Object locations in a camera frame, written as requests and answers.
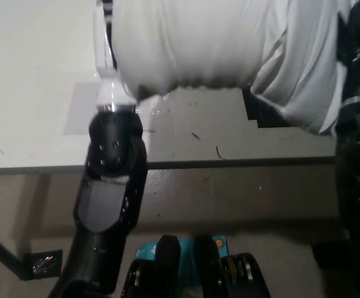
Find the cyan plastic part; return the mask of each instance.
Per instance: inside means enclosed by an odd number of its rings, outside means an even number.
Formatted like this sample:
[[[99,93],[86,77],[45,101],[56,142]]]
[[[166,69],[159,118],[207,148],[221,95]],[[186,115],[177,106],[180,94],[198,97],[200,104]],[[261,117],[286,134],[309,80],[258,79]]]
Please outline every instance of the cyan plastic part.
[[[217,245],[220,257],[228,256],[227,240],[224,236],[212,237]],[[153,260],[155,248],[158,242],[149,242],[136,251],[136,258]],[[179,239],[181,246],[181,257],[176,285],[175,297],[180,298],[185,288],[201,287],[200,277],[192,255],[193,239]]]

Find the floor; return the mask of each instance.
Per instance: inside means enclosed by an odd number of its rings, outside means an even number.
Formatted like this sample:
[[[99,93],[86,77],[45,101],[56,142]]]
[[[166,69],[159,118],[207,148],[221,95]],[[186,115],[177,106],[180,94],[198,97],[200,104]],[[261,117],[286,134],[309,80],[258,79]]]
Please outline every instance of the floor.
[[[0,242],[17,255],[63,249],[74,233],[81,173],[0,176]],[[332,166],[150,171],[121,285],[137,248],[162,233],[226,235],[230,253],[257,259],[272,298],[346,297],[337,271],[320,271],[310,244],[341,236]],[[45,298],[55,279],[21,282],[0,264],[0,298]]]

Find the small black speck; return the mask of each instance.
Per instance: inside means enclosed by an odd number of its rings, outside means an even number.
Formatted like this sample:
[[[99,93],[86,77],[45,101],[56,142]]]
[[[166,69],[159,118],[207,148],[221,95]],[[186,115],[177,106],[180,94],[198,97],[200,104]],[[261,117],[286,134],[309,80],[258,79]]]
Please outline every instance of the small black speck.
[[[200,141],[200,137],[198,137],[196,134],[194,134],[193,132],[191,133],[193,136],[194,136],[194,138],[196,138],[198,141]]]

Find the white cloth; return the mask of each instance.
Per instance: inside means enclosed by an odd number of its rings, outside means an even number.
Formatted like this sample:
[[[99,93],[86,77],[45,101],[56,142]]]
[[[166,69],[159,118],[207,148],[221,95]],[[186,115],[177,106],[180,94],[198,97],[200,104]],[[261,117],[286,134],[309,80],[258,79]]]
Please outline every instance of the white cloth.
[[[352,2],[114,0],[112,44],[138,99],[177,86],[251,86],[289,122],[323,133],[336,120],[345,76],[337,14],[347,17]]]

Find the table surface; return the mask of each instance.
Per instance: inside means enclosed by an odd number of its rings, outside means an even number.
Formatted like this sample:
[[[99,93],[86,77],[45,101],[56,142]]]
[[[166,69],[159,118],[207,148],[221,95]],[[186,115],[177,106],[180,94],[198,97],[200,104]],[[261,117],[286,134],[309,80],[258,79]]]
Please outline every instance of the table surface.
[[[0,173],[83,165],[99,84],[93,6],[93,0],[0,1]],[[143,102],[138,111],[155,167],[321,160],[334,153],[330,137],[259,129],[237,89],[179,90]],[[71,121],[75,128],[68,128]]]

